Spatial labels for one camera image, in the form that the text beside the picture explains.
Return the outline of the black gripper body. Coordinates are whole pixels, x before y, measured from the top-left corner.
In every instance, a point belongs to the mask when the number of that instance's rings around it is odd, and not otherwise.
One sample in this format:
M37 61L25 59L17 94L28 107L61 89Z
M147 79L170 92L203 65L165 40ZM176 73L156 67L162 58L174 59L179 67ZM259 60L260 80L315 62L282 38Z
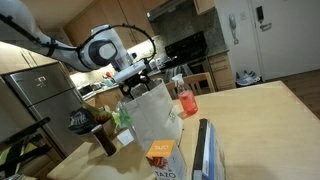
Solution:
M148 75L133 75L132 77L125 79L119 84L119 88L122 92L129 92L134 86L139 83L148 84L151 81Z

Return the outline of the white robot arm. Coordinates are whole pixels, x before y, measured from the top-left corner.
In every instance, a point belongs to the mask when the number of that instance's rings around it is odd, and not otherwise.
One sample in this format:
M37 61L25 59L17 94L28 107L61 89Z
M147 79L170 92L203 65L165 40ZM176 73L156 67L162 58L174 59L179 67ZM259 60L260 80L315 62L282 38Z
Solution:
M129 28L144 34L152 43L153 53L134 63L124 47L116 28ZM113 76L124 96L133 98L132 89L151 81L146 60L156 54L152 37L135 25L103 24L91 30L91 35L78 46L69 46L44 34L33 14L21 0L0 0L0 41L66 63L79 72L91 72L108 65L117 71Z

